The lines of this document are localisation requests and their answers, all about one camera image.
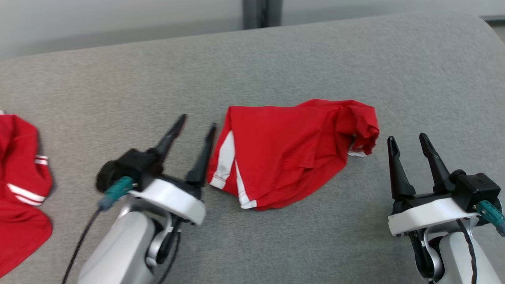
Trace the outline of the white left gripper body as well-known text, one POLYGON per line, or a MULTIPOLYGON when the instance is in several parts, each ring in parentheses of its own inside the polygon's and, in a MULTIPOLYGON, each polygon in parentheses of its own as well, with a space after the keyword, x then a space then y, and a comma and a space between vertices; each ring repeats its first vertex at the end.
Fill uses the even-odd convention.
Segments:
POLYGON ((142 176, 139 189, 129 192, 128 211, 171 213, 193 225, 201 225, 207 214, 202 188, 169 176, 142 176))

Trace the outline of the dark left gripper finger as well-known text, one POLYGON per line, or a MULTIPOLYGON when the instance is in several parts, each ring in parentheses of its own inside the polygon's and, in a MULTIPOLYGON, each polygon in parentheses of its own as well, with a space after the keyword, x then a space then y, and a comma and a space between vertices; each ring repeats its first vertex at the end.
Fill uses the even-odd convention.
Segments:
POLYGON ((187 115, 182 114, 177 121, 171 126, 169 131, 159 140, 158 144, 153 148, 154 153, 157 155, 159 163, 163 163, 172 147, 175 139, 180 135, 187 115))
POLYGON ((204 187, 207 179, 207 170, 212 155, 213 143, 215 141, 217 124, 213 123, 204 139, 202 151, 197 158, 193 168, 186 174, 186 183, 195 187, 204 187))

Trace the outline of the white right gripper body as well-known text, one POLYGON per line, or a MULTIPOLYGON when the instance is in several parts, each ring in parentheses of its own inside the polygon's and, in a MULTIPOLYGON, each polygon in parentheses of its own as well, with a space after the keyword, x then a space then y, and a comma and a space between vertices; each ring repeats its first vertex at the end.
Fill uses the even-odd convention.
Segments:
POLYGON ((421 194, 413 198, 402 198, 393 202, 393 211, 388 216, 390 234, 393 236, 435 227, 436 232, 452 230, 456 221, 464 225, 477 226, 476 212, 465 212, 447 194, 421 194))

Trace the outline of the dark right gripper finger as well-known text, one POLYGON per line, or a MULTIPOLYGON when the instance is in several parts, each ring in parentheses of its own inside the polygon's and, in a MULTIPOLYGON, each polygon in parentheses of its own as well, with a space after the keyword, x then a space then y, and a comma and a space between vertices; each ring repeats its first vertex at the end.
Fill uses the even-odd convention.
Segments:
POLYGON ((442 158, 437 153, 433 144, 425 133, 419 134, 419 141, 422 147, 424 156, 427 158, 432 179, 434 182, 433 192, 435 194, 447 194, 454 191, 454 184, 451 182, 450 173, 443 163, 442 158))
POLYGON ((402 162, 400 161, 398 144, 393 136, 388 137, 387 148, 392 198, 394 200, 402 200, 403 198, 415 196, 415 189, 406 177, 402 162))

